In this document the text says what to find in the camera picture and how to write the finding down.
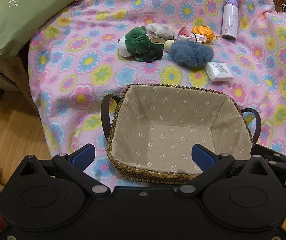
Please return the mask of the white tissue pack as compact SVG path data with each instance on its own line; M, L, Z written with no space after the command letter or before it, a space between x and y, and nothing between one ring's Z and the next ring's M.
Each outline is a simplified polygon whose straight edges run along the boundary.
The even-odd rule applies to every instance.
M208 62L205 71L212 82L228 82L233 79L230 69L223 62Z

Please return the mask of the blue fluffy scrunchie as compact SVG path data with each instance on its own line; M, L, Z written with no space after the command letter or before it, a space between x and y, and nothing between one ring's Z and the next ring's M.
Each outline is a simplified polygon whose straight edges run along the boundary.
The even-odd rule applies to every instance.
M181 67L198 68L212 61L214 50L208 45L178 40L171 45L169 54Z

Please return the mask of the black cylindrical foam object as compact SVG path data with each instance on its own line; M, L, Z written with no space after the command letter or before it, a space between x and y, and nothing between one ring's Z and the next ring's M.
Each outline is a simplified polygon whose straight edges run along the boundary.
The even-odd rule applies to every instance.
M152 63L155 60L160 60L163 57L163 50L159 46L151 46L148 53L143 55L143 61L146 63Z

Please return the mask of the cream foam ball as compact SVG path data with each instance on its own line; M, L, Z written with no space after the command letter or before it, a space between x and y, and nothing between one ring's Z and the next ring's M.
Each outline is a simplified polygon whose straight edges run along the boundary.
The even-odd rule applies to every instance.
M165 50L167 53L169 53L171 46L172 46L175 42L176 42L175 40L167 40L167 41L164 43L164 50Z

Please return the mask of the pink white cloth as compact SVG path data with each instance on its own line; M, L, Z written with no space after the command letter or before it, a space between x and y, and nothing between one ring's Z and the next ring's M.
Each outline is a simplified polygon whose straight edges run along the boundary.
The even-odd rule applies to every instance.
M205 43L207 41L206 36L202 34L195 34L191 32L186 26L183 26L178 31L178 40L186 40L186 41L192 41L195 43Z

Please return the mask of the orange satin pouch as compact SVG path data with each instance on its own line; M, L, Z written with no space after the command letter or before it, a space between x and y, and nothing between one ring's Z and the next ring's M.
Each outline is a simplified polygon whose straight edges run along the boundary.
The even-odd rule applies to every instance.
M197 42L199 43L210 43L219 38L210 27L203 25L195 26L192 29L192 33L196 35Z

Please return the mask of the green tape roll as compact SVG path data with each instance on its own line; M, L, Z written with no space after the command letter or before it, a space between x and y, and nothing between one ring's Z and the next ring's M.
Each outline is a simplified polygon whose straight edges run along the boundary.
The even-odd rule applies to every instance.
M164 49L164 43L165 42L166 42L166 40L162 37L151 37L150 38L151 46L158 46L161 49Z

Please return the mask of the white fluffy plush toy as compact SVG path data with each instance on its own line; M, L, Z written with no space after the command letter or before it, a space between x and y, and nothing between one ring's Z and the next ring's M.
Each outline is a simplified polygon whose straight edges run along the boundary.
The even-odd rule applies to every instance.
M147 31L154 33L155 37L161 37L164 40L173 40L174 31L166 24L151 23L146 26Z

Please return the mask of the woven basket with fabric liner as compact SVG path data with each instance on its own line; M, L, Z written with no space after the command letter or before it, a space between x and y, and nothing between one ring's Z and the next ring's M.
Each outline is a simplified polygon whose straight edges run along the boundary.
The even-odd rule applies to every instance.
M173 85L129 85L121 96L106 95L100 115L106 153L125 178L148 183L182 184L201 174L192 148L248 160L261 133L229 96L209 89Z

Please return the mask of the pink floral fleece blanket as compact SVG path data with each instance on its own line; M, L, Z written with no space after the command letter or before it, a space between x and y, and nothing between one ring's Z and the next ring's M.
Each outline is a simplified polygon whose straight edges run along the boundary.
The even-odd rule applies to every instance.
M51 156L93 144L86 172L110 187L129 185L106 156L100 104L127 85L188 86L226 94L262 120L259 144L286 156L286 2L274 0L77 0L31 38L29 85ZM230 81L203 67L178 66L170 54L151 63L130 57L126 36L166 48L188 40L214 51Z

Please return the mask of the lavender white water bottle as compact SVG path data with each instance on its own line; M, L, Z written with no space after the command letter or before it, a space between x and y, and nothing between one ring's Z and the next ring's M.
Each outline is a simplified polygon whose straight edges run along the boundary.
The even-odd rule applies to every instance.
M221 37L236 41L238 32L238 2L237 0L225 0L223 7L223 21Z

